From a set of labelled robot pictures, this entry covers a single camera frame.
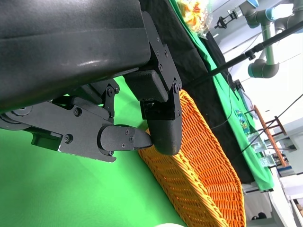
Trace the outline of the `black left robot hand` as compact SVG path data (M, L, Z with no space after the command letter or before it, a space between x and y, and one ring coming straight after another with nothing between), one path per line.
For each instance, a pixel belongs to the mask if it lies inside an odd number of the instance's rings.
M3 0L0 126L32 144L114 162L181 147L182 82L137 0Z

